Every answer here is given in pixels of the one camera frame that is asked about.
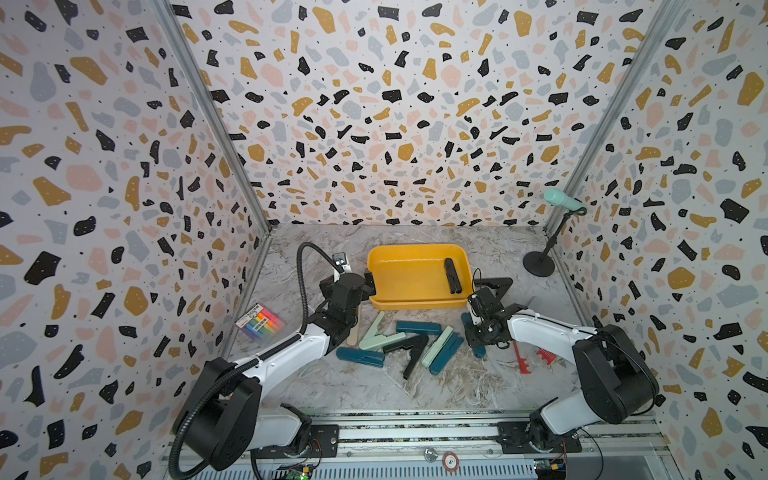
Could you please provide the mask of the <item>yellow storage box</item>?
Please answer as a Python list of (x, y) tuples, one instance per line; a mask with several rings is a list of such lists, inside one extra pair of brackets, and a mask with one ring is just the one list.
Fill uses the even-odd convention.
[[(463, 287), (452, 295), (444, 260), (451, 258)], [(465, 250), (455, 244), (398, 244), (373, 248), (367, 269), (376, 294), (370, 297), (382, 311), (460, 309), (474, 292), (472, 271)]]

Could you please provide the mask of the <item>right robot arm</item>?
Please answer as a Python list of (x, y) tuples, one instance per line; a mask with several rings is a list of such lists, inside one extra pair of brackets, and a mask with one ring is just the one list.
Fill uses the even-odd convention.
[(653, 402), (659, 385), (625, 330), (580, 327), (520, 305), (504, 306), (488, 286), (468, 297), (465, 334), (472, 348), (527, 343), (573, 364), (579, 387), (529, 415), (526, 426), (501, 434), (501, 444), (549, 452), (597, 422), (620, 424)]

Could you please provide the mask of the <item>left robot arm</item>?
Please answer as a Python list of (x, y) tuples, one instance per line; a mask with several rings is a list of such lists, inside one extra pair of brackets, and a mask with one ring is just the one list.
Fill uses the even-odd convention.
[(306, 414), (287, 403), (275, 413), (260, 406), (283, 380), (339, 347), (358, 322), (360, 304), (376, 293), (371, 273), (343, 273), (322, 285), (324, 302), (298, 332), (238, 362), (218, 357), (205, 364), (172, 427), (172, 478), (224, 470), (246, 451), (301, 456), (313, 448)]

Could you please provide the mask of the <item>beige pliers behind arm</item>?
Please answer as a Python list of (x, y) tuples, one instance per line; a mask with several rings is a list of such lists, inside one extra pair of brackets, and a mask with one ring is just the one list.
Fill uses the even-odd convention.
[(355, 348), (359, 343), (359, 328), (360, 328), (360, 319), (356, 320), (356, 323), (354, 326), (351, 327), (349, 331), (349, 335), (346, 339), (346, 344), (349, 347)]

